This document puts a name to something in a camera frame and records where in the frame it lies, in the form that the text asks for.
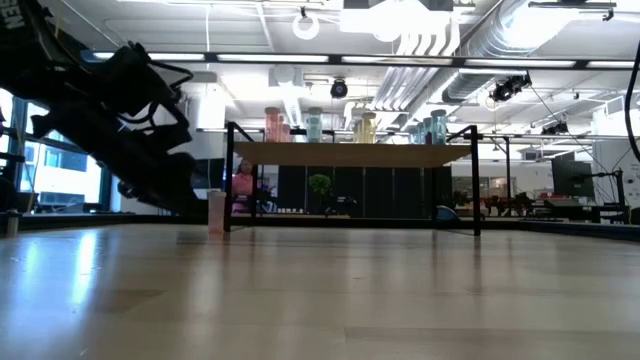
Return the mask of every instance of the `monitor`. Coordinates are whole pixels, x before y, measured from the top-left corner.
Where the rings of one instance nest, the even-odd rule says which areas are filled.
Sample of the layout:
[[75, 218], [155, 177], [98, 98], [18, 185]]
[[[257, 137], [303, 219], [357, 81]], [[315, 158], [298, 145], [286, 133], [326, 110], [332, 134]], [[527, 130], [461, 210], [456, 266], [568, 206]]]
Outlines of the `monitor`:
[[555, 194], [595, 198], [591, 164], [556, 158], [551, 161], [551, 169]]
[[222, 189], [224, 159], [196, 160], [196, 168], [191, 176], [194, 189]]

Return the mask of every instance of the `exposed ductwork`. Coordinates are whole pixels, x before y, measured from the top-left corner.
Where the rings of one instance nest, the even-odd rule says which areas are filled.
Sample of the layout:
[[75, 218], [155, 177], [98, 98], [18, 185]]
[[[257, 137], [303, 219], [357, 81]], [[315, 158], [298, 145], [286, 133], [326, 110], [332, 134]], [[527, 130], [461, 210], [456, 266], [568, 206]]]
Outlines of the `exposed ductwork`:
[[[529, 8], [531, 0], [504, 0], [460, 47], [462, 57], [527, 57], [553, 38], [576, 14], [572, 9]], [[409, 109], [411, 117], [428, 101], [462, 103], [493, 75], [440, 69]]]

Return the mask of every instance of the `wooden floor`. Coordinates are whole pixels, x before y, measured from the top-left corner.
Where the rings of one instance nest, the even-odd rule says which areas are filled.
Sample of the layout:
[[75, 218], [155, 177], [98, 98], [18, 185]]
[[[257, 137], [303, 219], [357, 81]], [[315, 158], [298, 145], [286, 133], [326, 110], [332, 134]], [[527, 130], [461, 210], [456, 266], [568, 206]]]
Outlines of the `wooden floor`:
[[640, 359], [640, 246], [130, 225], [0, 240], [0, 359]]

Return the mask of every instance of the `shelf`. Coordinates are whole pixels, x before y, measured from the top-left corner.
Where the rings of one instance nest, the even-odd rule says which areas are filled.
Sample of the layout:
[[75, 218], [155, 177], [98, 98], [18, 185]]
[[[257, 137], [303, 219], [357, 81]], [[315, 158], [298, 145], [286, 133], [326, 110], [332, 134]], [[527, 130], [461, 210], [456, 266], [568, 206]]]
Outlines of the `shelf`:
[[260, 165], [386, 168], [434, 168], [471, 154], [467, 145], [237, 142], [234, 150]]

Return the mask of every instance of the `potted plant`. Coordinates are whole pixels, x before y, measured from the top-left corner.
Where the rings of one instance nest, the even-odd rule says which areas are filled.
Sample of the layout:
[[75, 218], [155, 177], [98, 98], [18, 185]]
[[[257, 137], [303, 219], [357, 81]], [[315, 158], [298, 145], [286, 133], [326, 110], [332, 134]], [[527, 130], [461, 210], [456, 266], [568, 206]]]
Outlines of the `potted plant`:
[[331, 192], [331, 179], [327, 175], [316, 174], [309, 176], [309, 187], [320, 197], [318, 214], [324, 214], [329, 193]]

